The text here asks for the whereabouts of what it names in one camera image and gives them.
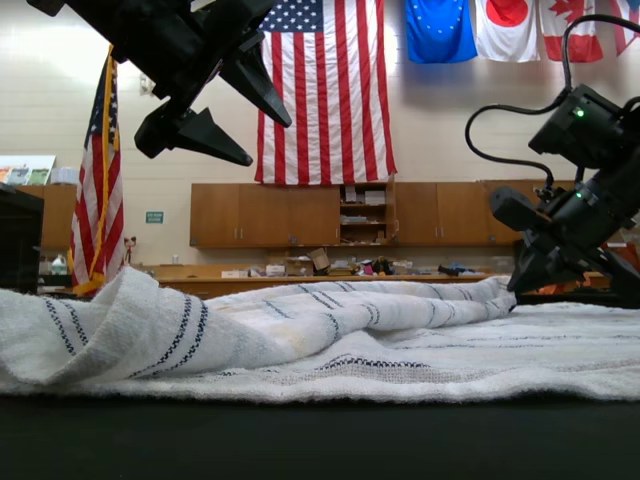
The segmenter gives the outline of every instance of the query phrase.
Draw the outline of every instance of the table surface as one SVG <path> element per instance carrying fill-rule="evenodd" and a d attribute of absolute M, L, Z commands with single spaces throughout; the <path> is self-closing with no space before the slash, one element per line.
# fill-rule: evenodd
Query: table surface
<path fill-rule="evenodd" d="M 605 480 L 638 476 L 640 404 L 0 397 L 0 425 L 8 480 Z"/>
<path fill-rule="evenodd" d="M 345 277 L 249 277 L 249 278 L 220 278 L 220 277 L 160 277 L 156 280 L 160 283 L 310 283 L 310 282 L 366 282 L 366 281 L 451 281 L 451 282 L 475 282 L 495 276 L 495 274 L 472 274 L 452 277 L 450 275 L 389 275 L 389 276 L 345 276 Z"/>

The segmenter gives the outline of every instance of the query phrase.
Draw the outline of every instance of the hanging american flag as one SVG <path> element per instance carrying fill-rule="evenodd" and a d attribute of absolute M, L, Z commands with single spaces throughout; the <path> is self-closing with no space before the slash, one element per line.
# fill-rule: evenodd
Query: hanging american flag
<path fill-rule="evenodd" d="M 352 184 L 395 173 L 384 0 L 280 0 L 261 28 L 293 125 L 259 114 L 256 181 Z"/>
<path fill-rule="evenodd" d="M 70 266 L 79 295 L 113 279 L 124 261 L 117 84 L 117 64 L 109 52 L 84 144 L 71 229 Z"/>

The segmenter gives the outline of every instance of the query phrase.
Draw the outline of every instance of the flag on pole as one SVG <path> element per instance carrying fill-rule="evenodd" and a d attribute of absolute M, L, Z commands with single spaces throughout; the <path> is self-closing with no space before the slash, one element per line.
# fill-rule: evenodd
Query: flag on pole
<path fill-rule="evenodd" d="M 478 55 L 469 0 L 405 0 L 409 59 L 456 63 Z"/>
<path fill-rule="evenodd" d="M 259 113 L 256 181 L 337 185 L 395 173 L 384 0 L 280 0 L 261 28 L 293 125 Z"/>
<path fill-rule="evenodd" d="M 611 9 L 617 17 L 640 24 L 640 0 L 611 0 Z M 616 50 L 621 55 L 631 42 L 640 37 L 640 34 L 628 28 L 615 27 Z"/>
<path fill-rule="evenodd" d="M 540 60 L 534 0 L 476 0 L 478 54 L 499 62 Z"/>
<path fill-rule="evenodd" d="M 112 280 L 124 261 L 117 79 L 110 51 L 91 112 L 71 228 L 69 263 L 78 295 Z"/>
<path fill-rule="evenodd" d="M 562 61 L 562 36 L 567 27 L 584 15 L 596 10 L 596 0 L 540 0 L 542 35 L 549 59 Z M 569 37 L 569 59 L 589 63 L 604 57 L 596 34 L 595 22 L 587 22 L 573 29 Z"/>

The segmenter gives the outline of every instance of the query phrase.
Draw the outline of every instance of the shelf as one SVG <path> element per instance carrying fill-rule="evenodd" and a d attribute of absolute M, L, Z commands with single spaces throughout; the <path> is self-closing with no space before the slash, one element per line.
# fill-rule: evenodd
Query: shelf
<path fill-rule="evenodd" d="M 350 223 L 341 223 L 343 227 L 370 227 L 371 225 L 380 225 L 384 226 L 387 222 L 350 222 Z"/>
<path fill-rule="evenodd" d="M 380 205 L 367 205 L 366 203 L 341 203 L 340 204 L 340 208 L 353 208 L 353 209 L 362 209 L 362 210 L 384 208 L 386 206 L 387 205 L 385 203 L 382 203 Z"/>
<path fill-rule="evenodd" d="M 340 243 L 336 245 L 325 245 L 330 248 L 357 248 L 357 247 L 390 247 L 389 243 Z"/>

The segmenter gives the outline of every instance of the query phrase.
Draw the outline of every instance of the white towel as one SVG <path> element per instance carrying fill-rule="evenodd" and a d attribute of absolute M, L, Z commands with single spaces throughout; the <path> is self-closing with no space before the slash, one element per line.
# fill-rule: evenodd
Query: white towel
<path fill-rule="evenodd" d="M 509 314 L 505 282 L 332 282 L 202 302 L 126 269 L 90 304 L 4 291 L 0 393 L 640 398 L 638 312 L 561 305 Z"/>

